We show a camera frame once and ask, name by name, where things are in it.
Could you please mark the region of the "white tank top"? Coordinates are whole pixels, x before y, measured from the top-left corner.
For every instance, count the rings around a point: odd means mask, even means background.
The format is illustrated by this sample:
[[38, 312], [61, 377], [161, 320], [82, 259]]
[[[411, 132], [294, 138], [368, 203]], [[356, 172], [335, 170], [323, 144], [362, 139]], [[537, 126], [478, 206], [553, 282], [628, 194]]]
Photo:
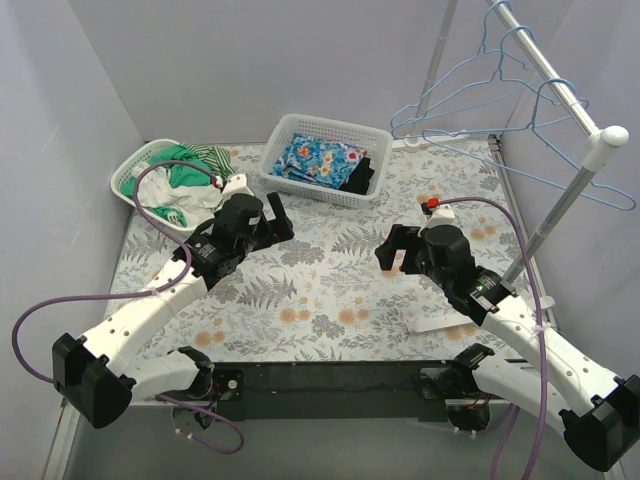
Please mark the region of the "white tank top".
[[183, 165], [153, 169], [139, 181], [137, 198], [152, 213], [183, 227], [203, 222], [223, 203], [210, 175]]

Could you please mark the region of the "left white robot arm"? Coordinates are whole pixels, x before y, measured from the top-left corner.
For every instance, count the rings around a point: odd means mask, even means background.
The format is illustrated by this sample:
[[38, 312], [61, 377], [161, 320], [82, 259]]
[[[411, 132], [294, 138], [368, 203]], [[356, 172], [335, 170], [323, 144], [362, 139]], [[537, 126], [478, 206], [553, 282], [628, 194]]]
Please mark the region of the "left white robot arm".
[[213, 365], [191, 347], [136, 364], [142, 347], [172, 318], [205, 296], [254, 252], [294, 237], [280, 196], [261, 201], [236, 193], [178, 247], [145, 290], [115, 314], [75, 338], [52, 346], [55, 389], [96, 429], [118, 419], [130, 403], [182, 391], [193, 400], [213, 386]]

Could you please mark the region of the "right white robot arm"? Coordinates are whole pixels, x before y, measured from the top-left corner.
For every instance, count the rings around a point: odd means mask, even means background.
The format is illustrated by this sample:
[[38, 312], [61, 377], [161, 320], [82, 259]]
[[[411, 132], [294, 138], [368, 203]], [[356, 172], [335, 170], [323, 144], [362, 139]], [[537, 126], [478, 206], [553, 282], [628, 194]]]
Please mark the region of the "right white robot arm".
[[510, 368], [468, 362], [452, 373], [464, 397], [485, 391], [548, 419], [586, 465], [609, 471], [639, 440], [639, 378], [622, 378], [590, 360], [554, 329], [536, 323], [526, 302], [497, 273], [476, 264], [453, 225], [392, 226], [375, 250], [383, 270], [404, 253], [401, 271], [433, 281], [448, 303], [499, 337], [539, 376], [509, 379]]

